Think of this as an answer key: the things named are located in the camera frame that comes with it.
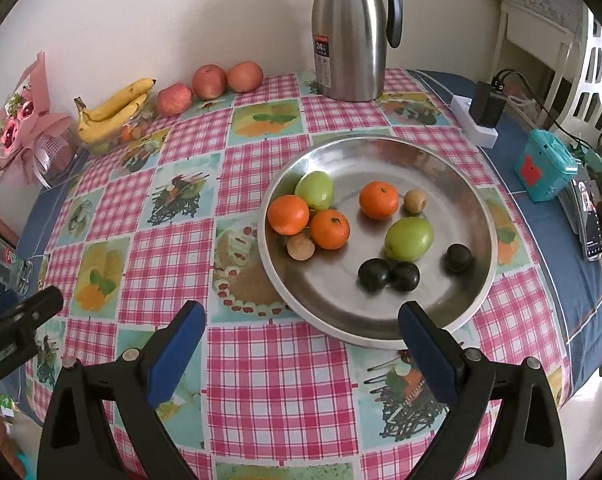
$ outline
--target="floor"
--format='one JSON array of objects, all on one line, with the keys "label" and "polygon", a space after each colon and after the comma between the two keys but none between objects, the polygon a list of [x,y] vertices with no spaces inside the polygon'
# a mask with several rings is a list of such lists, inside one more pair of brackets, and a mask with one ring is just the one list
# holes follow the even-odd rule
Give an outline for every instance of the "floor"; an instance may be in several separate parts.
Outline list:
[{"label": "floor", "polygon": [[568,480],[578,480],[602,449],[602,377],[595,372],[559,410]]}]

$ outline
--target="power strip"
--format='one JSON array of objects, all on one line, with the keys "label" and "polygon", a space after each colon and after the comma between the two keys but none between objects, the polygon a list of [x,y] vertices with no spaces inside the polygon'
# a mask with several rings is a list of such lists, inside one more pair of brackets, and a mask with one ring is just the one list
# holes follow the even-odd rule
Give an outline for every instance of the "power strip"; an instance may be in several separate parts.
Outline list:
[{"label": "power strip", "polygon": [[459,124],[463,128],[466,137],[475,146],[482,148],[492,148],[497,141],[497,130],[494,128],[486,128],[478,126],[472,117],[470,117],[470,104],[472,99],[460,95],[452,96],[450,103],[450,111],[455,115]]}]

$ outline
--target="dark plum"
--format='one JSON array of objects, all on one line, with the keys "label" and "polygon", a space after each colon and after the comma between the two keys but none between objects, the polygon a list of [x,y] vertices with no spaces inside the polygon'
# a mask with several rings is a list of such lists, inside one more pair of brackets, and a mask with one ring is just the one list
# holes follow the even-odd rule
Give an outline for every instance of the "dark plum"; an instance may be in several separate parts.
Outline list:
[{"label": "dark plum", "polygon": [[473,264],[475,257],[465,245],[452,244],[447,248],[445,261],[447,270],[460,274]]},{"label": "dark plum", "polygon": [[388,283],[399,292],[411,292],[417,288],[419,280],[421,280],[419,267],[412,262],[402,262],[390,272]]},{"label": "dark plum", "polygon": [[361,264],[357,277],[367,292],[376,292],[387,285],[390,264],[381,258],[372,258]]}]

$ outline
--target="banana bunch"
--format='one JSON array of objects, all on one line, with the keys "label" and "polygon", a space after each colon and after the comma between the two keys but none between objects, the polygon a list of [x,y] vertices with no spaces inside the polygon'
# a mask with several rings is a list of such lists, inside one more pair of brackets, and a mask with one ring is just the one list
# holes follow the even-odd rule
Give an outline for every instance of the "banana bunch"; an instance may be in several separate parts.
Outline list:
[{"label": "banana bunch", "polygon": [[140,110],[155,82],[150,78],[139,79],[92,110],[88,110],[81,98],[77,97],[74,103],[79,110],[79,138],[86,144],[108,140]]}]

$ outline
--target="stainless steel thermos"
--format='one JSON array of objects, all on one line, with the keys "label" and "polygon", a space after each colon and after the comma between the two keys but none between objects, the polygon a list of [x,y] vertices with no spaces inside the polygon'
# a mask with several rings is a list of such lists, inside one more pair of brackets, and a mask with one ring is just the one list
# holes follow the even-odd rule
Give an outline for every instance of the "stainless steel thermos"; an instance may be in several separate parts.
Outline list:
[{"label": "stainless steel thermos", "polygon": [[319,92],[340,101],[372,101],[383,91],[386,41],[401,41],[403,0],[315,0],[312,34]]}]

